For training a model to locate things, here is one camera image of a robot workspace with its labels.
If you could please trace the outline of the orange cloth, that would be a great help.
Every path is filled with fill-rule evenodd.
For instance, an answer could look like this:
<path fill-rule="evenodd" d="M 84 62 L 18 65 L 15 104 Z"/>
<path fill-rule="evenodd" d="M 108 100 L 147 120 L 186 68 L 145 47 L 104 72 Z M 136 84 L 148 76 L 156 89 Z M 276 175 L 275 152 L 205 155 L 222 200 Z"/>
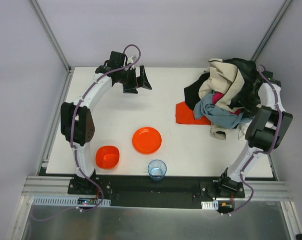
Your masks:
<path fill-rule="evenodd" d="M 175 121 L 177 124 L 182 125 L 205 125 L 211 124 L 210 120 L 206 117 L 201 117 L 200 119 L 195 119 L 193 111 L 186 105 L 186 103 L 180 102 L 175 108 Z"/>

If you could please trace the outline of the black and cream mesh jacket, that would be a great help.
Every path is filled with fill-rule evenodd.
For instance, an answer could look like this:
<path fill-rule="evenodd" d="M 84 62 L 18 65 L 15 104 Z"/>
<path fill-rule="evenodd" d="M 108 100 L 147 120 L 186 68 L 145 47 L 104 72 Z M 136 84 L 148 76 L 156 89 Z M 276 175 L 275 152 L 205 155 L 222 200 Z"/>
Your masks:
<path fill-rule="evenodd" d="M 222 96 L 215 101 L 219 108 L 231 112 L 241 110 L 244 117 L 251 118 L 260 104 L 258 90 L 262 83 L 255 62 L 241 58 L 213 58 L 199 79 L 184 88 L 184 100 L 193 110 L 208 93 L 220 93 Z"/>

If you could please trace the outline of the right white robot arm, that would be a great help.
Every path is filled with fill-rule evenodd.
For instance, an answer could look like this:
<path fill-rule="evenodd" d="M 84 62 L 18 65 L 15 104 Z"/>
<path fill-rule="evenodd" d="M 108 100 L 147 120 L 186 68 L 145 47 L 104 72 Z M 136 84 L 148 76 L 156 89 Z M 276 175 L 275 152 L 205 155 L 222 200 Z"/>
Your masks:
<path fill-rule="evenodd" d="M 214 184 L 217 197 L 242 195 L 244 186 L 248 186 L 246 175 L 262 156 L 280 145 L 293 120 L 293 115 L 285 111 L 281 102 L 281 83 L 273 80 L 271 73 L 261 65 L 258 73 L 264 80 L 258 90 L 261 106 L 246 131 L 244 149 Z"/>

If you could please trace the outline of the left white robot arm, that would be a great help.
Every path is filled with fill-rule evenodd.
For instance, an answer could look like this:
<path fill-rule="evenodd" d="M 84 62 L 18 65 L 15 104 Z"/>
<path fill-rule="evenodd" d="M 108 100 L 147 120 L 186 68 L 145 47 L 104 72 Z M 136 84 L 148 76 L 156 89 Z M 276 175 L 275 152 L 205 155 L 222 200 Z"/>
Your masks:
<path fill-rule="evenodd" d="M 137 94 L 138 88 L 151 90 L 145 67 L 128 63 L 125 53 L 112 51 L 104 65 L 96 68 L 93 79 L 79 97 L 63 102 L 60 108 L 61 134 L 70 143 L 75 159 L 75 175 L 89 179 L 95 173 L 91 160 L 90 141 L 95 133 L 92 111 L 102 96 L 115 84 L 121 84 L 123 93 Z"/>

